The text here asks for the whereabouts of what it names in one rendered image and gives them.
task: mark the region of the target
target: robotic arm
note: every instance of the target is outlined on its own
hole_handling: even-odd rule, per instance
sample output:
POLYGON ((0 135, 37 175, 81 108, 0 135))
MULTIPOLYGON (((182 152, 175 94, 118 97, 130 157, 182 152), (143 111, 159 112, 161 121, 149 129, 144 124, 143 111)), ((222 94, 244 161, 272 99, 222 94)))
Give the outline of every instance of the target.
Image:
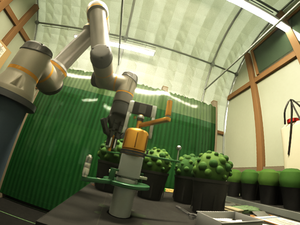
POLYGON ((67 70, 91 46, 90 61, 94 73, 94 87, 115 91, 110 114, 101 119, 107 135, 107 147, 114 148, 123 134, 129 102, 133 99, 137 76, 132 72, 113 74, 113 54, 109 42, 109 14, 105 3, 94 0, 87 7, 87 23, 82 32, 72 40, 54 59, 45 45, 27 41, 20 48, 7 69, 0 74, 0 95, 25 106, 34 113, 35 87, 46 95, 58 93, 63 87, 67 70))

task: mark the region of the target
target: green curtain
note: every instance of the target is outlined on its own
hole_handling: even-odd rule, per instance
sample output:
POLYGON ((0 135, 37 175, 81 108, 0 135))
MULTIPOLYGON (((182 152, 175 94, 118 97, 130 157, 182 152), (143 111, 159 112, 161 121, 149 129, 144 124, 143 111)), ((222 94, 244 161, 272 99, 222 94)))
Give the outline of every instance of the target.
MULTIPOLYGON (((92 87, 90 76, 68 70, 61 92, 37 95, 37 110, 26 119, 0 192, 51 210, 88 184, 80 180, 88 154, 93 156, 90 175, 96 176, 97 151, 106 139, 100 119, 107 117, 114 92, 92 87)), ((212 105, 143 85, 137 86, 134 100, 156 105, 156 118, 161 118, 169 98, 173 99, 172 121, 154 127, 147 148, 164 148, 173 159, 177 145, 182 146, 180 155, 214 149, 212 105)), ((135 123, 132 115, 129 127, 135 123)), ((173 187, 174 163, 166 184, 173 187)))

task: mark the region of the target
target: translucent ceiling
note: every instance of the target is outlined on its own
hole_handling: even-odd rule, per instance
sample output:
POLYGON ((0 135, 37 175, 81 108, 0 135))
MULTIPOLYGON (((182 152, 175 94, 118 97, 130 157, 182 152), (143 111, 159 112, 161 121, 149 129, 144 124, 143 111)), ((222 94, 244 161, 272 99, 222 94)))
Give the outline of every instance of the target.
MULTIPOLYGON (((277 10, 290 0, 263 0, 277 10)), ((74 29, 39 24, 37 41, 50 47, 56 56, 87 23, 86 7, 90 0, 38 0, 38 20, 74 29)), ((121 0, 104 0, 109 9, 110 37, 117 40, 120 32, 121 0)), ((208 79, 210 84, 224 68, 230 66, 267 25, 261 18, 241 10, 226 0, 124 0, 122 35, 128 43, 156 50, 155 56, 124 50, 118 74, 133 71, 139 84, 153 88, 169 87, 172 93, 202 100, 208 79), (132 20, 128 25, 133 8, 132 20)), ((114 68, 118 49, 112 48, 114 68)), ((218 101, 218 130, 224 130, 227 96, 240 62, 210 86, 203 101, 218 101)), ((92 71, 87 50, 72 69, 92 71)))

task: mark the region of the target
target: red cap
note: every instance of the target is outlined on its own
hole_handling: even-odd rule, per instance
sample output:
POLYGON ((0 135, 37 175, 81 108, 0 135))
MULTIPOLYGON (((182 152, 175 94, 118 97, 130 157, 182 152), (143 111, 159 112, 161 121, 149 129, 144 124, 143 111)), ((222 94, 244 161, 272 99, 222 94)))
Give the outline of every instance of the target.
MULTIPOLYGON (((298 118, 293 118, 292 119, 292 122, 294 123, 294 122, 296 122, 296 121, 298 121, 299 119, 298 118)), ((291 123, 291 119, 288 119, 287 120, 287 124, 290 124, 291 123)))

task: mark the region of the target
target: paper sheet on wall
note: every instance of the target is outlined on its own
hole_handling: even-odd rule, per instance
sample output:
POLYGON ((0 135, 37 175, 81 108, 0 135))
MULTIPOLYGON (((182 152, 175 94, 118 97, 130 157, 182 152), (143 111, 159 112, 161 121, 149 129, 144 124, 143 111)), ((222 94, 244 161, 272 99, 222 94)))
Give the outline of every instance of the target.
POLYGON ((5 51, 6 51, 6 48, 0 44, 0 58, 4 54, 5 51))

